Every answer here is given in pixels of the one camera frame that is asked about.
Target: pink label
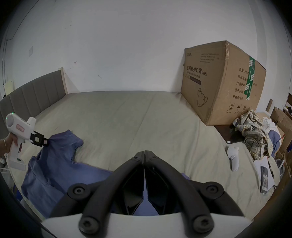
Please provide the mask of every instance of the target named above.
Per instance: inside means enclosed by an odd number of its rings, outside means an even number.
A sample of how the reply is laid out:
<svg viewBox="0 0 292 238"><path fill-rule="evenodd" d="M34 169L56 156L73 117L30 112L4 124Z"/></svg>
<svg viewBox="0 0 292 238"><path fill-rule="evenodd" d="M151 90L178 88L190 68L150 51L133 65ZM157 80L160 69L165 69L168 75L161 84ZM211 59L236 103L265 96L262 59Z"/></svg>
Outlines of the pink label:
<svg viewBox="0 0 292 238"><path fill-rule="evenodd" d="M24 131L25 131L25 128L22 127L22 126L19 125L19 124L16 125L16 129L20 130L21 132L24 132Z"/></svg>

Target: beige bed sheet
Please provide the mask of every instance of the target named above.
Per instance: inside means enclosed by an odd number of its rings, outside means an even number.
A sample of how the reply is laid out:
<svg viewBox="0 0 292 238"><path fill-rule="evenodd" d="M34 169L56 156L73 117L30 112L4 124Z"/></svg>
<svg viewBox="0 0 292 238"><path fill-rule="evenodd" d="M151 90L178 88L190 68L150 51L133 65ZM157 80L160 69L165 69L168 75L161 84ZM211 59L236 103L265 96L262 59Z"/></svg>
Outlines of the beige bed sheet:
<svg viewBox="0 0 292 238"><path fill-rule="evenodd" d="M239 169L232 172L227 144L213 126L206 126L181 93L151 91L68 94L37 116L35 130L49 137L71 130L84 141L75 161L115 170L137 152L151 150L181 173L199 182L215 181L253 219L270 198L263 195L253 159L240 142ZM27 142L28 163L40 148ZM25 172L11 169L21 191ZM26 200L41 220L44 217Z"/></svg>

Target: gray upholstered headboard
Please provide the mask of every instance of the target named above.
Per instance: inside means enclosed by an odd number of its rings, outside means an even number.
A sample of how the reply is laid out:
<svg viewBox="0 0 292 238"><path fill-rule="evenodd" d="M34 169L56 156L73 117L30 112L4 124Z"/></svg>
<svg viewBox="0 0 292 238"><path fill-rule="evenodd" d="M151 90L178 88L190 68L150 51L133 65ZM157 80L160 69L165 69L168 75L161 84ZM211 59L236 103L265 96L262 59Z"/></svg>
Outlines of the gray upholstered headboard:
<svg viewBox="0 0 292 238"><path fill-rule="evenodd" d="M5 118L16 113L25 121L62 99L66 94L63 68L17 88L0 101L0 139L8 135Z"/></svg>

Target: blue t-shirt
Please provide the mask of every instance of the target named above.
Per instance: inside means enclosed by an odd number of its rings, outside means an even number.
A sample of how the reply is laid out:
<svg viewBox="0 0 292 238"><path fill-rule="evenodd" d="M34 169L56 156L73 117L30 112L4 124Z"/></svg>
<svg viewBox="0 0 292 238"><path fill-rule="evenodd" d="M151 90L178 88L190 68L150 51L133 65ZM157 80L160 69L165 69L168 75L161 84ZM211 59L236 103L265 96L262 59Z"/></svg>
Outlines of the blue t-shirt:
<svg viewBox="0 0 292 238"><path fill-rule="evenodd" d="M111 174L108 170L74 162L75 150L81 145L83 141L68 130L51 136L49 145L29 161L21 190L45 218L71 185L98 182Z"/></svg>

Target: paper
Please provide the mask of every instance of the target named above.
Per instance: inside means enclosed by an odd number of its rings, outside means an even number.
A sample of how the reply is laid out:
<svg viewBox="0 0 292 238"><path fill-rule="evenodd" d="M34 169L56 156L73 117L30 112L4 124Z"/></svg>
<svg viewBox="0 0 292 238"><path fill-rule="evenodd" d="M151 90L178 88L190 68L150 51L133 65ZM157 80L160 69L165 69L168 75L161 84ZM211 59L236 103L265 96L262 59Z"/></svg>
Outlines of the paper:
<svg viewBox="0 0 292 238"><path fill-rule="evenodd" d="M261 160L253 161L253 163L254 163L254 166L256 168L256 171L258 173L260 180L261 180L261 166L267 168L267 170L268 170L268 172L267 172L267 176L268 176L267 191L269 191L270 188L272 188L274 186L274 179L273 179L273 176L271 174L270 166L268 165L267 157L264 156Z"/></svg>

